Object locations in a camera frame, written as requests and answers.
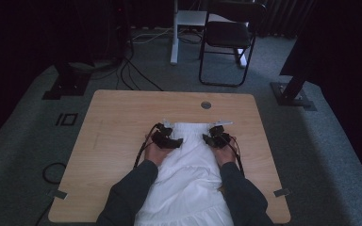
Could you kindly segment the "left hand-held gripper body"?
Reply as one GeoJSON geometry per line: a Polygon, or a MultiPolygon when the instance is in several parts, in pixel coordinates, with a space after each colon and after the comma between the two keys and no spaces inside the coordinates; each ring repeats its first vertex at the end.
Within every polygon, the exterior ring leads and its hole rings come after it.
{"type": "Polygon", "coordinates": [[[161,149],[167,149],[167,140],[173,131],[171,127],[167,127],[165,124],[159,122],[155,125],[156,131],[151,136],[152,141],[161,149]]]}

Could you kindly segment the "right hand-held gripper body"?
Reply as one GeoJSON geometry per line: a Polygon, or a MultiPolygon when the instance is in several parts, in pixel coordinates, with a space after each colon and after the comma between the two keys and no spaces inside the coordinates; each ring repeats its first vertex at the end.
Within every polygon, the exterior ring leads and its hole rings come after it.
{"type": "Polygon", "coordinates": [[[218,121],[208,130],[209,136],[215,140],[215,146],[213,148],[223,148],[228,145],[231,137],[224,132],[223,126],[230,124],[230,121],[218,121]]]}

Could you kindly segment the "white skirt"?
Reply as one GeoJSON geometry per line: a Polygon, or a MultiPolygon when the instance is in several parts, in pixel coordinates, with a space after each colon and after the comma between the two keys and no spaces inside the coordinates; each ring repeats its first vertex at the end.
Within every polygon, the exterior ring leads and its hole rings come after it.
{"type": "Polygon", "coordinates": [[[234,226],[220,188],[213,152],[204,142],[207,123],[178,122],[172,139],[183,140],[158,168],[135,226],[234,226]]]}

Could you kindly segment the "person's right hand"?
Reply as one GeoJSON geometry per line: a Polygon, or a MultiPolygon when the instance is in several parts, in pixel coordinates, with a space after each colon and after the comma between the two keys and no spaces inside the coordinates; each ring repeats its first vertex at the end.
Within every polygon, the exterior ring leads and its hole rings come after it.
{"type": "Polygon", "coordinates": [[[231,144],[224,146],[223,148],[212,148],[211,151],[220,168],[226,163],[236,162],[235,148],[231,144]]]}

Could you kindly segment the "person's left hand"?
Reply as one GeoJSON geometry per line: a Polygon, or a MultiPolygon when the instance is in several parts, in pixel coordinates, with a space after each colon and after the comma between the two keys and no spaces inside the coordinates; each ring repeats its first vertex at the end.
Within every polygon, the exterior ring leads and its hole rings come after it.
{"type": "Polygon", "coordinates": [[[171,151],[172,149],[159,148],[150,138],[148,138],[148,144],[145,147],[144,159],[153,162],[158,167],[171,151]]]}

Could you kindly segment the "black slanted stand with base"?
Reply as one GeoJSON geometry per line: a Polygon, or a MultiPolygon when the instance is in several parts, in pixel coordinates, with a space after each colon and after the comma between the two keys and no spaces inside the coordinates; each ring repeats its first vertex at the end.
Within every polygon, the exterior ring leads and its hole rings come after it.
{"type": "Polygon", "coordinates": [[[281,75],[290,75],[291,79],[288,83],[271,82],[271,89],[279,105],[301,106],[306,111],[316,111],[314,103],[307,98],[303,90],[304,82],[313,66],[306,51],[304,38],[299,37],[280,72],[281,75]]]}

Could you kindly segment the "black folding chair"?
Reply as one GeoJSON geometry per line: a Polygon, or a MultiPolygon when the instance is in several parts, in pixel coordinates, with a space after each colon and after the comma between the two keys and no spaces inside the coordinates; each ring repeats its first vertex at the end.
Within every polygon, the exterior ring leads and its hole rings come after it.
{"type": "Polygon", "coordinates": [[[204,33],[199,53],[199,81],[207,86],[237,88],[244,84],[253,54],[255,39],[267,13],[264,4],[254,0],[211,0],[208,3],[204,23],[204,33]],[[241,81],[237,84],[224,84],[204,80],[203,68],[206,46],[232,49],[236,61],[241,62],[249,51],[241,81]]]}

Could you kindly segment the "black stand with flat base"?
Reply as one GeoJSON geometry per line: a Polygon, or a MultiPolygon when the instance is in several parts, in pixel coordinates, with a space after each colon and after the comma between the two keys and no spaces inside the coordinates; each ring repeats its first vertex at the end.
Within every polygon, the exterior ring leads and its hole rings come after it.
{"type": "Polygon", "coordinates": [[[83,96],[91,79],[91,73],[74,69],[68,62],[54,64],[58,77],[43,96],[43,100],[59,100],[62,96],[83,96]]]}

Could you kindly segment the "dark curtain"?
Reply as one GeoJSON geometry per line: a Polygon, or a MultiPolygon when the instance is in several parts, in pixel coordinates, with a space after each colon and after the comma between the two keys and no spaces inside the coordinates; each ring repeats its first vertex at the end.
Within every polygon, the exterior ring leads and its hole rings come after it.
{"type": "Polygon", "coordinates": [[[266,7],[266,16],[258,31],[260,37],[299,36],[316,0],[255,0],[266,7]]]}

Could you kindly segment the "white desk frame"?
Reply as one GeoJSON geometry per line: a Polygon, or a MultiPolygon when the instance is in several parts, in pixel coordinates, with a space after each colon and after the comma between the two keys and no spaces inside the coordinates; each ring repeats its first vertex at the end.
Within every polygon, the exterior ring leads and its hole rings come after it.
{"type": "Polygon", "coordinates": [[[171,65],[176,65],[178,62],[179,26],[204,26],[206,20],[206,12],[204,10],[179,9],[178,1],[179,0],[173,0],[173,44],[170,58],[171,65]]]}

